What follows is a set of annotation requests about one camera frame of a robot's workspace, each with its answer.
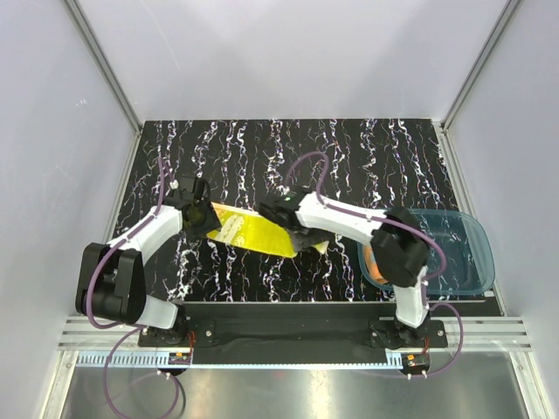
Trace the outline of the yellow patterned towel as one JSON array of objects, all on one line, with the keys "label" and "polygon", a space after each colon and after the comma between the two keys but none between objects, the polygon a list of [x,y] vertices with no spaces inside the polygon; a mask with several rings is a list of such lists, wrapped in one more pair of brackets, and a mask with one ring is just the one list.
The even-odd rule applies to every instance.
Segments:
[{"label": "yellow patterned towel", "polygon": [[311,250],[324,254],[334,241],[329,234],[316,237],[296,236],[258,212],[239,209],[221,203],[210,203],[204,210],[207,238],[247,251],[266,255],[295,258]]}]

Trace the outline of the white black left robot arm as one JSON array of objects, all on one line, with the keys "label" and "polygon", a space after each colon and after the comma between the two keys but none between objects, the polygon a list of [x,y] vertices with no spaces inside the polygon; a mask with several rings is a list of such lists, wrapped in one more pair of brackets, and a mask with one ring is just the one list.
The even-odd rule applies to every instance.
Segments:
[{"label": "white black left robot arm", "polygon": [[177,304],[147,294],[144,266],[172,237],[205,238],[220,228],[205,179],[180,176],[168,193],[160,181],[157,204],[144,218],[109,242],[84,249],[76,310],[100,330],[136,326],[157,330],[171,346],[182,344],[189,334],[188,315]]}]

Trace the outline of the orange polka dot towel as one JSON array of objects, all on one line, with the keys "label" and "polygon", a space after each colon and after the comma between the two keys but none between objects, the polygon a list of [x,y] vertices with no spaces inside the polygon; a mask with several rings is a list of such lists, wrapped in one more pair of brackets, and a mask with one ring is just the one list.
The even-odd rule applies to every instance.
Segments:
[{"label": "orange polka dot towel", "polygon": [[363,250],[363,258],[366,265],[367,272],[373,283],[379,285],[387,285],[388,281],[383,277],[378,269],[374,253],[370,246],[366,246]]}]

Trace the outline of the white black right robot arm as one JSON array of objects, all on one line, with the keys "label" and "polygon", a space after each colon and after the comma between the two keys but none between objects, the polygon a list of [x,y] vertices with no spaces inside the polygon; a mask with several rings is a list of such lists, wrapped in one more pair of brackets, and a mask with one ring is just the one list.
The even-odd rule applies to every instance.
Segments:
[{"label": "white black right robot arm", "polygon": [[390,348],[423,346],[429,307],[422,279],[430,249],[418,220],[407,209],[365,209],[294,187],[284,195],[267,195],[259,203],[258,213],[287,232],[295,251],[334,236],[369,246],[396,301],[394,324],[376,335]]}]

